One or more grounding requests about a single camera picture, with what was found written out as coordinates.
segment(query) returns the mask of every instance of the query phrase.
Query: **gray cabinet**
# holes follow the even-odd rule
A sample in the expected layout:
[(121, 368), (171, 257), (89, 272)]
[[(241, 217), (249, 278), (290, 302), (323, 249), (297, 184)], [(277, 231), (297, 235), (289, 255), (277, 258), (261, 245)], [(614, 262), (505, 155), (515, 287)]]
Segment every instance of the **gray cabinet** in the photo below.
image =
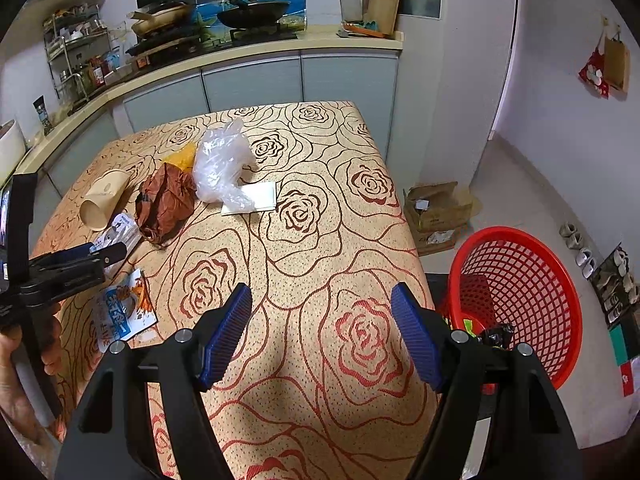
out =
[(36, 242), (42, 234), (49, 218), (53, 215), (56, 207), (60, 203), (60, 195), (53, 187), (49, 177), (43, 172), (38, 172), (38, 186), (33, 203), (33, 222), (29, 226), (29, 252), (33, 251)]
[(302, 53), (305, 101), (351, 101), (386, 158), (396, 92), (398, 53), (361, 49)]
[(200, 71), (163, 82), (124, 99), (134, 132), (209, 113)]
[(51, 181), (64, 195), (84, 170), (92, 163), (100, 150), (120, 137), (107, 111), (88, 126), (81, 126), (44, 163)]
[(204, 69), (202, 76), (212, 112), (302, 101), (298, 53), (217, 64)]

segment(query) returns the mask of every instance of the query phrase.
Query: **paper cup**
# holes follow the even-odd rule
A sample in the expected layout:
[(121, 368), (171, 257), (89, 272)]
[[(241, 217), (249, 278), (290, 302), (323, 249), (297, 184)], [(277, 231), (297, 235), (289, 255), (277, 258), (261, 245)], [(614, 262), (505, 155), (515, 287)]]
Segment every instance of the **paper cup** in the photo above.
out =
[(80, 205), (80, 219), (92, 231), (104, 231), (129, 183), (129, 173), (110, 170), (98, 178)]

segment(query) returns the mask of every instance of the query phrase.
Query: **red plastic basket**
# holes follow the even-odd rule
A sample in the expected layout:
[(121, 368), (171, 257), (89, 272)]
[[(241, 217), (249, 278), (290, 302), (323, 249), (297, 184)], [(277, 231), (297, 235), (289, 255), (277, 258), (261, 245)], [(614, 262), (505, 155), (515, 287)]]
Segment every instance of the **red plastic basket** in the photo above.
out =
[(462, 244), (438, 311), (460, 330), (466, 330), (464, 319), (471, 320), (476, 335), (511, 323), (513, 342), (533, 346), (556, 389), (580, 353), (582, 314), (574, 284), (548, 247), (518, 229), (490, 227)]

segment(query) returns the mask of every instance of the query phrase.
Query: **rose pattern tablecloth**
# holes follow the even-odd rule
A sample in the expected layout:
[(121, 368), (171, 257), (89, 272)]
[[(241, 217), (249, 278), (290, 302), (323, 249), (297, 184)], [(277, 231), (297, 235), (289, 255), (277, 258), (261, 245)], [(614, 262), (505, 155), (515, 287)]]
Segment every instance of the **rose pattern tablecloth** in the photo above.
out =
[[(133, 216), (139, 184), (164, 156), (234, 117), (244, 119), (258, 163), (241, 179), (275, 181), (277, 209), (223, 217), (219, 205), (199, 203), (166, 248), (142, 242), (121, 272), (143, 269), (159, 322), (131, 344), (193, 326), (245, 282), (254, 313), (224, 380), (203, 396), (236, 478), (404, 478), (436, 398), (418, 380), (389, 297), (398, 281), (424, 306), (431, 297), (394, 184), (353, 105), (241, 108), (114, 141), (63, 198), (35, 253), (95, 238), (78, 209), (103, 172), (129, 171), (119, 208)], [(60, 314), (60, 437), (100, 361), (90, 301), (79, 294)], [(155, 385), (150, 405), (162, 469), (177, 477)]]

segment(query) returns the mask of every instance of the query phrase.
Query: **wok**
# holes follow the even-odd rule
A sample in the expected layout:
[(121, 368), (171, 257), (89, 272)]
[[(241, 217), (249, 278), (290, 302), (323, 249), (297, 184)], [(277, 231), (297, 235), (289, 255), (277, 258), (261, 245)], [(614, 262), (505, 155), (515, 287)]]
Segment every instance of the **wok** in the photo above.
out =
[(238, 5), (218, 13), (223, 25), (231, 28), (256, 28), (274, 25), (287, 11), (290, 2), (254, 2), (248, 4), (242, 0), (231, 0)]
[(167, 2), (149, 9), (147, 12), (135, 10), (130, 12), (127, 17), (139, 21), (131, 25), (131, 30), (136, 33), (139, 38), (144, 38), (150, 32), (168, 25), (179, 24), (188, 19), (193, 6), (184, 2)]

